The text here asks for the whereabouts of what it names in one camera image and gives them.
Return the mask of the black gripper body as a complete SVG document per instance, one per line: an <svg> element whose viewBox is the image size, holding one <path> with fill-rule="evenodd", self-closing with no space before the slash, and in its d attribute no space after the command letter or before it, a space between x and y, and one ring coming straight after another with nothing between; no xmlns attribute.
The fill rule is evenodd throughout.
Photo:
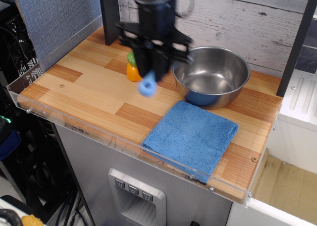
<svg viewBox="0 0 317 226"><path fill-rule="evenodd" d="M131 48L156 51L172 59L190 63L192 39L175 28L176 3L138 3L138 23L121 22L121 43Z"/></svg>

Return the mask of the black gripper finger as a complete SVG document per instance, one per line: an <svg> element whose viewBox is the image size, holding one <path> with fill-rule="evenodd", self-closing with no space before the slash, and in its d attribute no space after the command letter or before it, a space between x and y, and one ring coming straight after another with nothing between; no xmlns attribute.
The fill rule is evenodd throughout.
<svg viewBox="0 0 317 226"><path fill-rule="evenodd" d="M171 54L164 53L161 51L154 51L153 69L155 72L156 82L161 81L161 79L168 73L171 65L171 59Z"/></svg>
<svg viewBox="0 0 317 226"><path fill-rule="evenodd" d="M141 48L134 48L133 52L139 74L141 77L145 77L151 70L151 52Z"/></svg>

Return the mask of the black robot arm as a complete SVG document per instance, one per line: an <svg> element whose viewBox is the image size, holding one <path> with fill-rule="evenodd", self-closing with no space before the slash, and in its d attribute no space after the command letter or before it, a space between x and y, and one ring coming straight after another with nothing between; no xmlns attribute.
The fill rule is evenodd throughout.
<svg viewBox="0 0 317 226"><path fill-rule="evenodd" d="M137 23L118 23L120 42L134 52L141 77L150 71L155 81L168 73L173 61L189 62L192 39L175 28L176 0L135 0L138 6Z"/></svg>

